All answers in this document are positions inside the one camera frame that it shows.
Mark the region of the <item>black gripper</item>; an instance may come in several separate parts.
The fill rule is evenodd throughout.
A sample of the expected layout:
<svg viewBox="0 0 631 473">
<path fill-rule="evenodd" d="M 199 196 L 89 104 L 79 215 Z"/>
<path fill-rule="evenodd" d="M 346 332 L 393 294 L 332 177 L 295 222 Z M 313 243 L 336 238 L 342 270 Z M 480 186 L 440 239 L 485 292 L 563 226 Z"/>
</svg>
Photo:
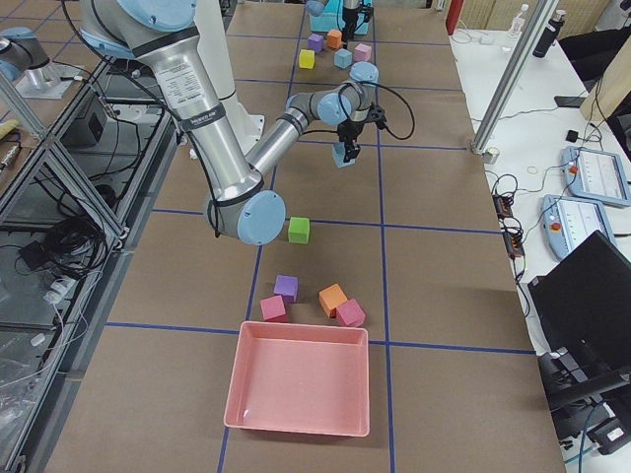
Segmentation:
<svg viewBox="0 0 631 473">
<path fill-rule="evenodd" d="M 360 146 L 354 142 L 363 132 L 364 126 L 374 123 L 378 129 L 386 128 L 386 113 L 378 104 L 371 103 L 363 110 L 357 110 L 349 118 L 337 125 L 338 141 L 344 143 L 344 163 L 354 163 L 360 153 Z"/>
<path fill-rule="evenodd" d="M 367 24 L 373 17 L 374 7 L 371 1 L 343 0 L 341 18 L 344 22 L 342 40 L 353 40 L 358 28 Z"/>
</svg>

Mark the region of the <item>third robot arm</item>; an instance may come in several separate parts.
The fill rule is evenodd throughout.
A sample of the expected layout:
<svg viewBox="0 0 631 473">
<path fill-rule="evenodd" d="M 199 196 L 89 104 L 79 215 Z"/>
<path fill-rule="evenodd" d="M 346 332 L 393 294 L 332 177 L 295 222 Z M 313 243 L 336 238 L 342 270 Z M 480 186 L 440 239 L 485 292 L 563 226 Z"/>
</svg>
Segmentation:
<svg viewBox="0 0 631 473">
<path fill-rule="evenodd" d="M 41 100 L 61 100 L 74 77 L 62 79 L 60 68 L 26 27 L 1 32 L 1 74 L 17 84 L 23 98 Z"/>
</svg>

